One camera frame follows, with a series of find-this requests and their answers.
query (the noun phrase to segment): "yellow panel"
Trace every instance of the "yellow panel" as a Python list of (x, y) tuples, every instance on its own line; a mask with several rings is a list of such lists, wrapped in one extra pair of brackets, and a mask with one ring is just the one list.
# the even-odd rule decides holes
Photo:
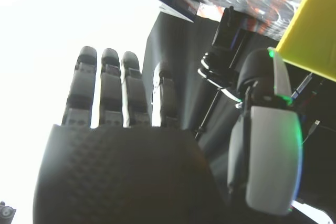
[(302, 0), (276, 50), (286, 62), (336, 81), (336, 0)]

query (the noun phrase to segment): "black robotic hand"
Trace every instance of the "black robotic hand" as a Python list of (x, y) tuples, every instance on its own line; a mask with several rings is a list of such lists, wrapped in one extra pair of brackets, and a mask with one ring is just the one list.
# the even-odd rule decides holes
[(84, 47), (41, 164), (34, 224), (225, 223), (194, 136), (150, 126), (136, 55), (127, 52), (121, 69), (113, 49), (101, 61), (99, 126), (90, 128), (97, 52)]

